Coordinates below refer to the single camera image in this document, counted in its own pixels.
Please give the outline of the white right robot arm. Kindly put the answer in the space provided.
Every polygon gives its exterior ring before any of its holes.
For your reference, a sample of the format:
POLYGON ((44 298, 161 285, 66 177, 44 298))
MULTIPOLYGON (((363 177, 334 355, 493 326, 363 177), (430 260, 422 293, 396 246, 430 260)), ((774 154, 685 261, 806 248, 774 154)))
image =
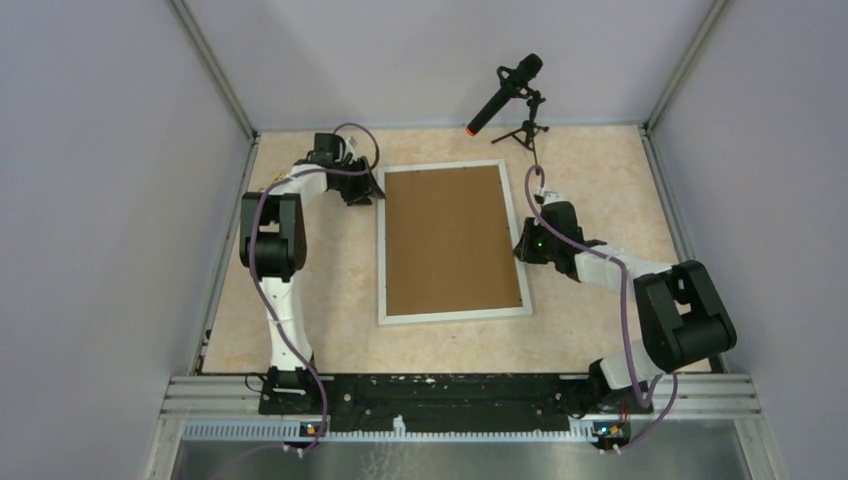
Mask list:
POLYGON ((538 200, 524 221, 514 256, 527 264, 551 264, 570 279, 603 287, 626 308, 633 303, 641 336, 622 331, 622 352, 594 362, 586 385, 589 404, 612 412, 627 388, 733 349, 737 332, 702 263, 650 261, 604 242, 588 240, 574 206, 562 199, 538 200))

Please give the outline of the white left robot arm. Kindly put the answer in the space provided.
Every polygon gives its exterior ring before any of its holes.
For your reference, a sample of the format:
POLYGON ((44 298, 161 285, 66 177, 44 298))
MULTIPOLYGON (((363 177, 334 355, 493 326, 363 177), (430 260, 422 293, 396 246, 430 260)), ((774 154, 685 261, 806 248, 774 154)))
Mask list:
POLYGON ((356 146, 337 131, 317 133, 288 172, 241 198, 239 258, 265 307, 271 335, 263 393, 281 394, 297 413, 314 410, 321 397, 300 299, 308 253, 305 207, 327 192, 338 193, 348 206, 385 196, 374 176, 378 162, 357 154, 356 146))

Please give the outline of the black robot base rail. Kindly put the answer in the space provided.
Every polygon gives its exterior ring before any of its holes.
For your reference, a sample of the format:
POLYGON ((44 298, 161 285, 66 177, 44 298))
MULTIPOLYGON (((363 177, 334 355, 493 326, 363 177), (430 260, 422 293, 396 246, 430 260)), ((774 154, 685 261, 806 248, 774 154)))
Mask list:
POLYGON ((542 374, 329 374, 271 369, 262 415, 314 415, 332 433, 565 432, 592 414, 650 414, 631 388, 611 390, 600 376, 542 374))

